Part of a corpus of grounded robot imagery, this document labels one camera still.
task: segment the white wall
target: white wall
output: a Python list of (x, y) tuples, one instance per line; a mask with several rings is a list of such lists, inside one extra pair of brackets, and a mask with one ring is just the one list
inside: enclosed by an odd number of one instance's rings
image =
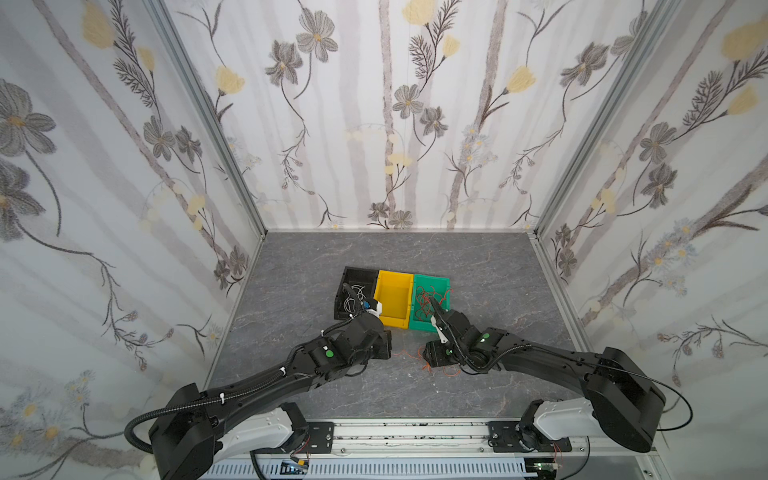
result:
[(124, 425), (202, 387), (243, 276), (230, 253), (257, 237), (140, 2), (4, 2), (0, 45), (3, 475), (143, 476), (153, 460)]
[[(656, 438), (677, 480), (762, 478), (768, 465), (766, 14), (684, 2), (544, 235), (595, 348), (625, 350), (693, 404), (689, 427)], [(710, 75), (720, 93), (697, 92)], [(654, 141), (658, 162), (645, 160)], [(680, 402), (661, 427), (686, 418)]]
[[(653, 7), (307, 0), (326, 26), (313, 32), (337, 49), (324, 62), (312, 45), (296, 49), (301, 66), (295, 83), (283, 79), (283, 95), (280, 81), (270, 83), (267, 69), (279, 62), (269, 55), (274, 41), (290, 52), (306, 37), (300, 2), (166, 3), (267, 226), (374, 230), (530, 228), (621, 68), (619, 47), (632, 46), (633, 19)], [(443, 9), (454, 13), (437, 42), (439, 67), (431, 74), (429, 62), (429, 78), (419, 78), (409, 44), (421, 37), (435, 50), (424, 24), (439, 25)], [(561, 84), (582, 64), (583, 76)], [(423, 111), (393, 110), (403, 85), (415, 85), (424, 108), (441, 108), (442, 136), (425, 132)], [(219, 96), (222, 86), (230, 93)]]

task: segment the gray flower pattern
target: gray flower pattern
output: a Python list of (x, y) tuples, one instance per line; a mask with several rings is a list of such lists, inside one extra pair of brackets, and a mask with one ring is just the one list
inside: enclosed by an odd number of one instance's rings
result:
[(596, 45), (590, 43), (582, 53), (576, 56), (578, 65), (572, 68), (564, 68), (560, 73), (560, 85), (567, 87), (576, 80), (580, 85), (586, 85), (592, 71), (600, 70), (605, 66), (608, 58), (608, 45)]
[(392, 213), (392, 216), (389, 218), (389, 225), (391, 225), (395, 230), (404, 230), (406, 228), (410, 228), (413, 225), (413, 222), (411, 221), (412, 218), (413, 214), (411, 214), (411, 212), (397, 210), (396, 212)]
[(15, 157), (24, 153), (27, 144), (41, 154), (56, 151), (51, 139), (42, 133), (56, 127), (53, 118), (33, 112), (29, 94), (1, 78), (0, 122), (0, 154)]
[(384, 202), (374, 202), (371, 204), (371, 213), (368, 214), (368, 218), (374, 222), (379, 221), (379, 218), (389, 217), (389, 206)]
[(571, 276), (571, 269), (576, 266), (577, 260), (573, 250), (566, 249), (560, 252), (560, 261), (558, 266), (563, 276)]
[(221, 343), (221, 339), (224, 337), (224, 328), (219, 325), (211, 325), (208, 333), (205, 336), (205, 343), (209, 349), (215, 349)]
[(235, 245), (230, 253), (230, 266), (232, 267), (232, 274), (239, 276), (246, 268), (248, 268), (248, 258), (245, 253), (240, 251), (240, 248)]
[(163, 155), (166, 161), (170, 161), (170, 149), (176, 144), (176, 139), (171, 132), (163, 132), (163, 126), (154, 115), (148, 122), (144, 122), (144, 139), (154, 145), (152, 154), (155, 158)]
[(395, 91), (397, 103), (392, 106), (392, 109), (400, 112), (400, 118), (410, 117), (411, 112), (413, 112), (413, 114), (418, 114), (424, 108), (424, 104), (416, 100), (418, 97), (418, 85), (413, 84), (410, 87), (408, 85), (403, 85)]
[(325, 12), (318, 10), (312, 16), (308, 8), (302, 8), (299, 23), (308, 32), (296, 35), (299, 50), (304, 53), (314, 51), (317, 59), (322, 62), (328, 61), (329, 51), (339, 50), (338, 44), (330, 37), (335, 28), (333, 21)]
[(203, 149), (200, 147), (200, 141), (192, 140), (192, 134), (183, 125), (181, 125), (181, 130), (176, 132), (176, 141), (179, 142), (179, 151), (182, 154), (187, 154), (189, 156), (191, 164), (194, 163), (195, 154), (198, 156), (203, 154)]
[(567, 223), (563, 223), (563, 226), (560, 228), (560, 230), (556, 230), (554, 232), (554, 242), (560, 243), (562, 242), (563, 247), (565, 247), (565, 244), (571, 241), (571, 228), (568, 226)]
[(287, 78), (292, 84), (299, 83), (296, 69), (304, 65), (304, 61), (301, 59), (299, 52), (296, 51), (295, 43), (288, 43), (287, 41), (280, 43), (275, 40), (272, 43), (270, 58), (275, 61), (275, 65), (265, 68), (264, 71), (270, 76), (270, 82), (273, 85), (279, 87), (283, 78)]
[(442, 109), (440, 107), (424, 110), (422, 117), (419, 119), (424, 124), (424, 135), (429, 135), (432, 131), (435, 131), (435, 135), (442, 137), (445, 131), (448, 130), (448, 125), (443, 124), (441, 122), (442, 119)]
[(219, 280), (219, 290), (224, 290), (227, 286), (227, 276), (230, 274), (230, 269), (227, 267), (227, 263), (224, 260), (219, 260), (216, 263), (216, 269), (214, 270), (214, 276)]
[(643, 24), (645, 23), (646, 18), (648, 18), (648, 12), (643, 10), (637, 17), (632, 19), (632, 22), (629, 24), (630, 34), (622, 35), (621, 37), (617, 37), (616, 40), (614, 40), (614, 44), (611, 47), (612, 55), (618, 56), (626, 55), (629, 53), (629, 51), (632, 49), (632, 44), (634, 43), (635, 38), (637, 38), (637, 35), (643, 28)]
[(669, 200), (665, 190), (674, 187), (676, 177), (677, 170), (672, 170), (667, 164), (661, 164), (650, 171), (648, 174), (650, 183), (641, 191), (643, 195), (651, 195), (649, 207), (658, 208), (667, 204)]
[(28, 185), (27, 172), (0, 159), (0, 239), (4, 242), (22, 238), (19, 216), (45, 212), (45, 208), (24, 191)]
[(667, 158), (667, 151), (664, 145), (669, 145), (674, 140), (677, 129), (670, 128), (666, 121), (655, 124), (650, 130), (649, 137), (640, 141), (643, 151), (640, 152), (640, 161), (646, 161), (649, 158), (655, 163), (660, 164)]

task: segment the table surface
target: table surface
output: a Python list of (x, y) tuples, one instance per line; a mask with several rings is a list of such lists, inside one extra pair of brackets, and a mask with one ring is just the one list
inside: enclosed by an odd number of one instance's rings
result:
[[(451, 279), (451, 307), (478, 329), (573, 348), (525, 233), (269, 233), (211, 378), (244, 379), (282, 362), (333, 323), (344, 266)], [(531, 400), (576, 395), (516, 372), (469, 376), (423, 368), (435, 333), (392, 329), (392, 358), (290, 399), (306, 417), (521, 416)]]

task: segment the black cable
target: black cable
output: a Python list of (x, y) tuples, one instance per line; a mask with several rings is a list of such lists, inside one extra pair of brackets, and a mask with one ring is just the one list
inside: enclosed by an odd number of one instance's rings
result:
[(291, 366), (291, 363), (293, 363), (293, 360), (296, 358), (296, 354), (298, 353), (299, 349), (305, 346), (309, 342), (300, 343), (299, 345), (294, 346), (290, 352), (288, 353), (288, 357), (286, 358), (286, 361), (283, 363), (283, 369), (278, 370), (275, 372), (274, 375), (272, 375), (270, 378), (264, 380), (261, 383), (256, 384), (254, 387), (250, 387), (248, 389), (242, 389), (237, 390), (235, 392), (230, 393), (229, 395), (225, 395), (223, 400), (221, 397), (216, 398), (208, 398), (208, 399), (198, 399), (194, 400), (192, 402), (183, 403), (181, 405), (171, 406), (171, 407), (163, 407), (162, 409), (152, 410), (151, 412), (143, 413), (136, 417), (135, 419), (128, 422), (128, 424), (125, 426), (125, 429), (123, 431), (123, 435), (125, 435), (125, 439), (136, 447), (137, 449), (141, 450), (142, 452), (146, 453), (153, 453), (152, 452), (152, 445), (149, 443), (146, 443), (144, 440), (138, 438), (136, 436), (136, 433), (134, 432), (134, 429), (144, 423), (148, 422), (152, 419), (156, 419), (157, 417), (167, 415), (169, 413), (175, 413), (175, 412), (188, 412), (190, 410), (195, 410), (200, 408), (201, 406), (206, 405), (213, 405), (214, 403), (220, 403), (222, 401), (226, 402), (227, 400), (236, 399), (242, 396), (248, 396), (253, 393), (256, 393), (260, 391), (261, 389), (265, 389), (266, 387), (272, 385), (273, 383), (277, 382), (281, 378), (283, 378), (286, 374), (285, 372), (288, 371), (288, 369)]
[(250, 451), (250, 463), (251, 463), (251, 465), (253, 465), (253, 469), (256, 470), (256, 476), (259, 477), (259, 480), (269, 480), (264, 475), (264, 472), (261, 471), (261, 467), (259, 466), (259, 462), (256, 460), (256, 451), (254, 451), (254, 450)]
[(368, 363), (366, 362), (366, 363), (363, 363), (362, 370), (360, 370), (359, 372), (357, 372), (357, 373), (347, 373), (344, 376), (358, 376), (361, 373), (365, 372), (367, 368), (368, 368)]
[(461, 365), (458, 366), (458, 369), (461, 370), (462, 372), (466, 373), (467, 375), (480, 375), (477, 372), (467, 372), (466, 370), (464, 370), (464, 367), (461, 366)]
[[(550, 351), (550, 350), (548, 350), (546, 348), (542, 348), (540, 346), (533, 346), (533, 348), (535, 348), (536, 350), (540, 350), (540, 351), (542, 351), (544, 353), (548, 353), (550, 355), (560, 357), (562, 359), (571, 360), (571, 361), (573, 360), (573, 359), (568, 358), (565, 355), (561, 355), (559, 353), (552, 352), (552, 351)], [(665, 386), (669, 390), (672, 390), (673, 392), (675, 392), (677, 394), (677, 396), (679, 396), (685, 402), (686, 406), (688, 407), (688, 412), (690, 413), (689, 416), (688, 416), (688, 420), (686, 420), (684, 423), (682, 423), (682, 424), (680, 424), (678, 426), (675, 426), (675, 427), (672, 427), (672, 428), (669, 428), (669, 429), (656, 429), (657, 432), (671, 432), (672, 430), (680, 430), (683, 427), (688, 426), (688, 424), (690, 424), (694, 420), (694, 408), (690, 405), (690, 402), (688, 402), (688, 399), (685, 398), (685, 396), (683, 396), (682, 393), (678, 392), (676, 389), (670, 387), (669, 385), (667, 385), (664, 382), (660, 382), (659, 380), (652, 379), (651, 377), (643, 375), (642, 373), (629, 372), (628, 370), (619, 369), (619, 368), (616, 368), (616, 367), (613, 367), (613, 366), (598, 365), (597, 363), (592, 363), (592, 362), (579, 362), (579, 363), (582, 363), (584, 365), (589, 365), (589, 366), (594, 367), (594, 368), (616, 370), (617, 372), (624, 372), (624, 373), (628, 373), (629, 375), (638, 376), (638, 377), (640, 377), (642, 379), (650, 380), (651, 382), (655, 382), (655, 383), (658, 383), (661, 386)]]
[(581, 464), (581, 467), (579, 467), (576, 472), (569, 473), (565, 477), (560, 478), (560, 480), (566, 480), (566, 478), (570, 478), (570, 477), (576, 475), (577, 473), (581, 472), (582, 470), (584, 470), (584, 467), (587, 466), (587, 462), (589, 462), (589, 451), (590, 451), (589, 437), (587, 437), (587, 458), (584, 459), (584, 463)]

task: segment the tangled wire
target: tangled wire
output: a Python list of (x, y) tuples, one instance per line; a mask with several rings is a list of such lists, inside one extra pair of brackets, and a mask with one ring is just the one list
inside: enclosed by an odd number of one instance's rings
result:
[(429, 304), (429, 297), (433, 296), (437, 300), (440, 300), (440, 306), (442, 306), (443, 300), (448, 297), (448, 294), (453, 291), (453, 288), (449, 288), (445, 293), (438, 293), (435, 287), (431, 286), (432, 292), (425, 290), (423, 286), (416, 287), (416, 302), (419, 304), (419, 309), (414, 313), (415, 319), (420, 322), (430, 322), (432, 315), (435, 314), (435, 310)]
[[(358, 300), (365, 300), (366, 295), (362, 292), (365, 288), (362, 285), (352, 285), (352, 290), (355, 291), (355, 294), (357, 295)], [(355, 299), (353, 299), (349, 294), (347, 294), (346, 300), (344, 300), (344, 311), (347, 313), (354, 314), (355, 312)]]

